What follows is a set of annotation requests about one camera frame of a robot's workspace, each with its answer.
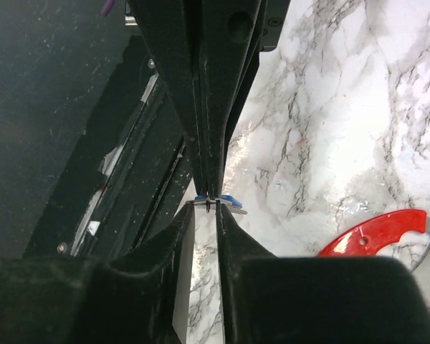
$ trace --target red curved piece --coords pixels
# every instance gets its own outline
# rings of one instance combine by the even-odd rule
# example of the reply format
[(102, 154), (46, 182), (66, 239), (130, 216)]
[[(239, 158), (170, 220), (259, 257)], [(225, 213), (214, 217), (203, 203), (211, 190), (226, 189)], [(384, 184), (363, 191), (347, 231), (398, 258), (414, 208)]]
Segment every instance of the red curved piece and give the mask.
[(327, 245), (319, 256), (374, 255), (398, 242), (407, 231), (426, 232), (427, 213), (418, 209), (392, 211), (346, 231)]

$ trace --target gray marble veining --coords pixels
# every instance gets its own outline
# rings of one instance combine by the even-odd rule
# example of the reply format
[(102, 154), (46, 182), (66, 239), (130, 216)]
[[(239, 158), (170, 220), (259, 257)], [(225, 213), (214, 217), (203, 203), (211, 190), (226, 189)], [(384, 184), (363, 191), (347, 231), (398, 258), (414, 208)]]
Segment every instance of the gray marble veining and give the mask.
[[(292, 1), (278, 48), (261, 56), (224, 193), (278, 256), (315, 255), (387, 211), (430, 216), (430, 0)], [(188, 342), (223, 343), (214, 215), (196, 221)], [(380, 253), (410, 266), (428, 240), (408, 233)]]

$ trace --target screw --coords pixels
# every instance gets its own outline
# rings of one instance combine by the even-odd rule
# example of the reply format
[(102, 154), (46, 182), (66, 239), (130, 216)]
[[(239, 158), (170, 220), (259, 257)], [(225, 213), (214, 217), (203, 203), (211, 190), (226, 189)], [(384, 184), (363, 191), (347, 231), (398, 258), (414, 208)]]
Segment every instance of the screw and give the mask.
[(60, 244), (57, 245), (57, 253), (63, 254), (65, 253), (65, 251), (67, 251), (67, 244), (65, 244), (64, 242), (61, 242)]
[(267, 21), (267, 24), (270, 27), (279, 27), (280, 25), (282, 25), (283, 20), (281, 18), (271, 18), (270, 20)]
[(155, 69), (155, 62), (153, 61), (153, 59), (148, 60), (148, 68), (150, 68), (151, 70)]

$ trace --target scratch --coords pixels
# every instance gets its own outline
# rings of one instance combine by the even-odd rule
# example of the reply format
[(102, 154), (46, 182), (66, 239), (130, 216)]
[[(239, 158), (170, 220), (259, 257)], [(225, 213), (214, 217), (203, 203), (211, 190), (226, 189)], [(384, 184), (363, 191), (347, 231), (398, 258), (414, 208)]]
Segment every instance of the scratch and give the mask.
[(55, 184), (56, 184), (56, 181), (52, 181), (51, 183), (49, 183), (48, 187), (44, 191), (43, 196), (41, 198), (42, 202), (48, 202), (47, 196), (51, 192), (51, 190)]
[(43, 14), (46, 11), (46, 8), (48, 7), (48, 0), (44, 0), (44, 6), (40, 14)]
[(97, 64), (96, 68), (92, 71), (92, 75), (94, 75), (100, 67), (100, 63)]
[(34, 62), (29, 66), (29, 68), (27, 68), (24, 73), (22, 73), (19, 78), (19, 81), (16, 82), (14, 84), (14, 86), (8, 91), (6, 92), (6, 94), (3, 95), (2, 99), (0, 100), (0, 106), (2, 106), (4, 103), (6, 103), (6, 101), (9, 100), (10, 95), (13, 95), (22, 85), (23, 82), (25, 82), (26, 80), (24, 80), (25, 77), (27, 77), (27, 75), (32, 72), (33, 70), (35, 70), (37, 68), (37, 64), (38, 62), (43, 58), (43, 55), (38, 56), (38, 58), (36, 58), (34, 60)]

